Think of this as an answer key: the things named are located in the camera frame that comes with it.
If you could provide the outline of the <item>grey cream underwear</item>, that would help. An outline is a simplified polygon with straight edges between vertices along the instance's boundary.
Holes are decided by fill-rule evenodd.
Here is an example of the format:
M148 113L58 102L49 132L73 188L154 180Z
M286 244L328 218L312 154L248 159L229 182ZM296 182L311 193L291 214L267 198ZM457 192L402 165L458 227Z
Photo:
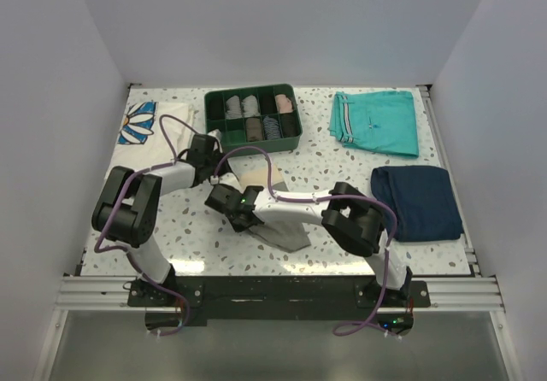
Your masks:
M286 253L294 253L311 246L309 236L303 223L295 215L283 210L281 202L270 202L268 191L268 168L262 167L247 171L240 175L229 173L221 178L223 183L234 187L240 193L250 186L263 187L266 194L266 204L256 204L257 217L262 221L251 226L247 232L261 243Z

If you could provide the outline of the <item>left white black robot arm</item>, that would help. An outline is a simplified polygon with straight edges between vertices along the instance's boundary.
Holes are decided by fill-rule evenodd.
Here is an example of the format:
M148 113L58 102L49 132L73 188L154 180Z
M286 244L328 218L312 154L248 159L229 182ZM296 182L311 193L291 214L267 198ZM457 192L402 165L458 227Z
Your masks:
M154 238L160 198L199 186L217 167L228 172L223 157L215 133L196 134L190 147L171 161L140 171L116 166L104 183L91 217L99 233L94 252L123 252L138 276L149 282L146 294L158 306L171 304L177 296L177 285L169 280L174 268Z

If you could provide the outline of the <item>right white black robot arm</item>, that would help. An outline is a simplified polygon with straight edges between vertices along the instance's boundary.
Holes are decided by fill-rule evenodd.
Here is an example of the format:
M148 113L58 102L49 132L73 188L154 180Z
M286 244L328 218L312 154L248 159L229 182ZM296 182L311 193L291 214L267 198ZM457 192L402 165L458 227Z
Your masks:
M320 226L345 252L366 260L383 301L401 306L411 296L410 268L391 253L397 216L387 205L345 182L319 193L283 193L261 186L240 192L229 185L221 194L221 212L235 231L279 221Z

